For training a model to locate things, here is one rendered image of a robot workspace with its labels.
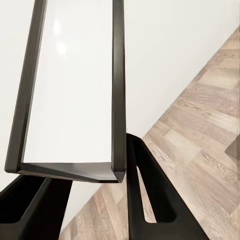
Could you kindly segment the hardback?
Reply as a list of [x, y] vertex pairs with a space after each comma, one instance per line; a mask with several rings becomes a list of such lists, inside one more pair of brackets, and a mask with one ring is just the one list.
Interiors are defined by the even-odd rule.
[[34, 0], [4, 170], [123, 182], [124, 0]]

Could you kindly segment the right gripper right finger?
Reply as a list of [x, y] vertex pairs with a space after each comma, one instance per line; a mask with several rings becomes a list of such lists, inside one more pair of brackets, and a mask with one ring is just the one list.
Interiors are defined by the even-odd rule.
[[[126, 134], [129, 240], [210, 240], [145, 142]], [[156, 223], [145, 220], [139, 168]]]

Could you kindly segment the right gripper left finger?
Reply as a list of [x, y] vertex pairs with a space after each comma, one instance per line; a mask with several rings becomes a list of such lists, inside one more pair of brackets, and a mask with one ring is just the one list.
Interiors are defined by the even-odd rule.
[[0, 240], [58, 240], [72, 183], [20, 174], [0, 192]]

